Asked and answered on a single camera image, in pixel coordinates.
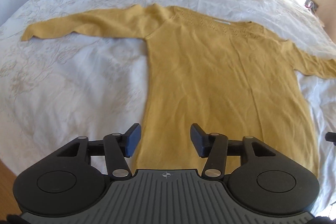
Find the white floral bedspread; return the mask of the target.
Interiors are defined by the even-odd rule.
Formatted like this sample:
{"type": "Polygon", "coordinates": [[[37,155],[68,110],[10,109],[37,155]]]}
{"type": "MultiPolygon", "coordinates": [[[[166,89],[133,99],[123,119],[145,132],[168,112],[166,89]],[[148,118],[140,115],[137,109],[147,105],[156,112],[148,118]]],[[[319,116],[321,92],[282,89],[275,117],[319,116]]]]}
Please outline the white floral bedspread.
{"type": "MultiPolygon", "coordinates": [[[[178,6],[224,22],[254,22],[322,59],[335,44],[318,19],[296,0],[29,0],[1,26],[1,161],[14,174],[79,135],[92,140],[140,123],[149,91],[147,45],[142,39],[72,32],[23,40],[34,23],[99,9],[178,6]]],[[[315,128],[320,192],[318,215],[335,202],[335,77],[296,74],[315,128]]]]}

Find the mustard yellow knit sweater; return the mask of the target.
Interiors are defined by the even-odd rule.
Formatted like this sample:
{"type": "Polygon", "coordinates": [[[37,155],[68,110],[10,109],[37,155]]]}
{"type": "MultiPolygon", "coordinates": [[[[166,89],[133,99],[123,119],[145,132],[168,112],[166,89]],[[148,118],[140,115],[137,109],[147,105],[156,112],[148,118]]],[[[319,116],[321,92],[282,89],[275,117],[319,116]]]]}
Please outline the mustard yellow knit sweater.
{"type": "Polygon", "coordinates": [[[229,138],[252,135],[319,173],[318,145],[297,72],[335,77],[335,60],[310,55],[254,22],[224,22],[178,6],[99,9],[29,25],[22,39],[72,32],[142,39],[149,91],[133,168],[203,168],[197,123],[229,138]]]}

